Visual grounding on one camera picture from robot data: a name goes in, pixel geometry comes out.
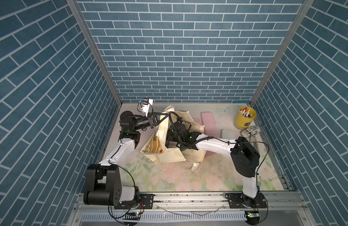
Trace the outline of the floral cream canvas bag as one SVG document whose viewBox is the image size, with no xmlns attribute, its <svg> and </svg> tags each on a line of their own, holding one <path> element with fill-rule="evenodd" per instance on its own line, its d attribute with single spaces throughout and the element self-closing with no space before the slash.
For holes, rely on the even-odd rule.
<svg viewBox="0 0 348 226">
<path fill-rule="evenodd" d="M 194 121 L 188 111 L 180 111 L 170 105 L 164 110 L 164 113 L 170 112 L 176 113 L 171 116 L 173 123 L 177 122 L 177 117 L 181 117 L 183 118 L 185 129 L 188 129 L 189 132 L 205 132 L 204 126 Z M 157 131 L 150 137 L 140 152 L 154 163 L 189 161 L 193 164 L 192 171 L 196 170 L 200 163 L 203 162 L 206 151 L 195 150 L 194 148 L 186 149 L 185 147 L 180 147 L 178 141 L 169 141 L 170 135 L 176 134 L 174 129 L 171 128 L 172 123 L 163 115 L 160 116 L 160 119 L 164 121 L 157 126 Z"/>
</svg>

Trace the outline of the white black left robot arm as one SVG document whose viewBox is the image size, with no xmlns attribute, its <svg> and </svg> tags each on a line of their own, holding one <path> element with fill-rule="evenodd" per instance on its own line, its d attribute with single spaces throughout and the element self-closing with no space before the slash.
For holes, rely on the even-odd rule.
<svg viewBox="0 0 348 226">
<path fill-rule="evenodd" d="M 121 166 L 140 141 L 139 130 L 147 127 L 154 128 L 160 125 L 168 114 L 150 113 L 145 116 L 134 115 L 125 111 L 120 116 L 121 131 L 118 143 L 112 152 L 98 164 L 91 164 L 86 170 L 84 186 L 84 204 L 101 205 L 123 209 L 137 207 L 140 203 L 140 191 L 138 186 L 122 185 L 120 170 L 128 172 Z"/>
</svg>

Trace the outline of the white pencil case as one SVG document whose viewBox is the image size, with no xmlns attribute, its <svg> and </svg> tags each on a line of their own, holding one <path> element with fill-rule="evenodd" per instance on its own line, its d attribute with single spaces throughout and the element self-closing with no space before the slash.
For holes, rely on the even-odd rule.
<svg viewBox="0 0 348 226">
<path fill-rule="evenodd" d="M 223 129 L 221 130 L 222 139 L 237 139 L 237 134 L 234 131 Z"/>
</svg>

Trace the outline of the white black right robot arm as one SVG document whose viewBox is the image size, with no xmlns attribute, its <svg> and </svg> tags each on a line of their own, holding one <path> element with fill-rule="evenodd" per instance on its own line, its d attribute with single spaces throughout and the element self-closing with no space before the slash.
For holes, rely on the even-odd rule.
<svg viewBox="0 0 348 226">
<path fill-rule="evenodd" d="M 257 169 L 260 154 L 244 137 L 220 139 L 200 132 L 190 132 L 184 124 L 175 122 L 166 135 L 166 146 L 177 143 L 180 149 L 193 149 L 218 153 L 232 159 L 236 171 L 242 176 L 241 201 L 244 206 L 255 208 L 258 197 Z"/>
</svg>

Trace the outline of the pink pencil case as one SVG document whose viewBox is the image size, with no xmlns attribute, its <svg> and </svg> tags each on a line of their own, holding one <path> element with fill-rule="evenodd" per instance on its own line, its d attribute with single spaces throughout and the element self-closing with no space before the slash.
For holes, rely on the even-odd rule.
<svg viewBox="0 0 348 226">
<path fill-rule="evenodd" d="M 201 120 L 204 126 L 205 134 L 208 136 L 215 136 L 217 133 L 217 126 L 212 112 L 202 112 Z"/>
</svg>

